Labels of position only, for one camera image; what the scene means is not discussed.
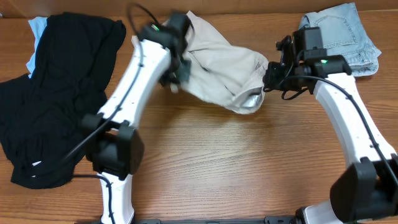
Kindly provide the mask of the beige shorts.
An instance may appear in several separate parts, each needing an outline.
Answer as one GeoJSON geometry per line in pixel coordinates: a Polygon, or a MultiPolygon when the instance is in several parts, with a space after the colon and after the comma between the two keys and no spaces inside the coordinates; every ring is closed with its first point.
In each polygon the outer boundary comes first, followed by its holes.
{"type": "Polygon", "coordinates": [[[257,111],[265,97],[262,78],[268,60],[253,50],[231,45],[210,23],[187,12],[193,24],[183,57],[191,61],[187,81],[172,83],[176,93],[184,90],[207,103],[238,114],[257,111]]]}

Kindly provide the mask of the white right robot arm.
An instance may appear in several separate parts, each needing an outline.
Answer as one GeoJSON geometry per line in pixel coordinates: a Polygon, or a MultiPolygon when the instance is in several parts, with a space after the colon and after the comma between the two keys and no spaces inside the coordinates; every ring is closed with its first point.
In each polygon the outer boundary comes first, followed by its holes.
{"type": "Polygon", "coordinates": [[[368,113],[342,55],[328,55],[319,28],[295,31],[276,44],[279,62],[264,75],[264,90],[308,91],[326,111],[338,136],[346,170],[327,201],[266,223],[360,223],[397,215],[397,153],[368,113]]]}

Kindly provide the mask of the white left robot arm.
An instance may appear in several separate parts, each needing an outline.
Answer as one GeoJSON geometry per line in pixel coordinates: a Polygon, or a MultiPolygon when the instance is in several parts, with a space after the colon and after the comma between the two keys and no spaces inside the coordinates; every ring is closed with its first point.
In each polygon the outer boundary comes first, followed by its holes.
{"type": "Polygon", "coordinates": [[[192,29],[191,20],[181,12],[171,14],[164,25],[154,21],[144,26],[132,38],[135,50],[115,91],[97,114],[82,120],[85,156],[102,189],[99,223],[135,221],[132,176],[144,155],[139,123],[157,83],[165,86],[189,79],[191,62],[183,53],[192,29]]]}

